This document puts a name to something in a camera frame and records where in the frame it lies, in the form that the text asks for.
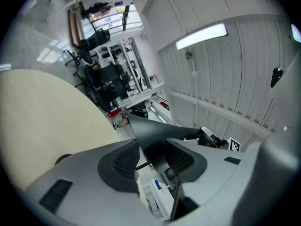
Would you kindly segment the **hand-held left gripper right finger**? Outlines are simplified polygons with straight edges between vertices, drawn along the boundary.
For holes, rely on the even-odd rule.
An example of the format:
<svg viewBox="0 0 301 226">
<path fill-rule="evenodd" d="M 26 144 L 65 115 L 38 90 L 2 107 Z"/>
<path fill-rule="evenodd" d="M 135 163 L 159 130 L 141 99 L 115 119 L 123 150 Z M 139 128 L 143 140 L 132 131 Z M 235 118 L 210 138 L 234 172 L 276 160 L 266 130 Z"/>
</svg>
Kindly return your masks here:
<svg viewBox="0 0 301 226">
<path fill-rule="evenodd" d="M 243 153 L 166 139 L 165 160 L 176 179 L 171 220 L 205 204 L 233 174 Z"/>
</svg>

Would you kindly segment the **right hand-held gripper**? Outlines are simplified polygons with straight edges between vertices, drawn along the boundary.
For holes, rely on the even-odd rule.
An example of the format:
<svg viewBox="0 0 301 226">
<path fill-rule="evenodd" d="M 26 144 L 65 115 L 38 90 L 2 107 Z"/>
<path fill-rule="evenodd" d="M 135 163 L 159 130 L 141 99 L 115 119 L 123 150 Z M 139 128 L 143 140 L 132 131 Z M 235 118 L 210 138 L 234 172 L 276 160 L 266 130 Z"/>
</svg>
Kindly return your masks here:
<svg viewBox="0 0 301 226">
<path fill-rule="evenodd" d="M 217 149 L 227 149 L 230 151 L 240 151 L 241 144 L 231 137 L 229 137 L 228 140 L 220 139 L 207 127 L 201 127 L 198 132 L 198 145 Z"/>
</svg>

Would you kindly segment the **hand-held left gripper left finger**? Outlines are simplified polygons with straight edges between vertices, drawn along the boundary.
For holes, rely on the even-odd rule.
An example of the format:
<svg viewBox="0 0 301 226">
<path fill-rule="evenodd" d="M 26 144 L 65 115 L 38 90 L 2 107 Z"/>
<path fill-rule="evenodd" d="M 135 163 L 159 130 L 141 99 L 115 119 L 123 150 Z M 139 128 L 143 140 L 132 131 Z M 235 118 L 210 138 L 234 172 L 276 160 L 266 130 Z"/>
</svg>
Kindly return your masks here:
<svg viewBox="0 0 301 226">
<path fill-rule="evenodd" d="M 139 198 L 137 140 L 69 155 L 25 191 L 35 211 L 55 226 L 158 226 Z"/>
</svg>

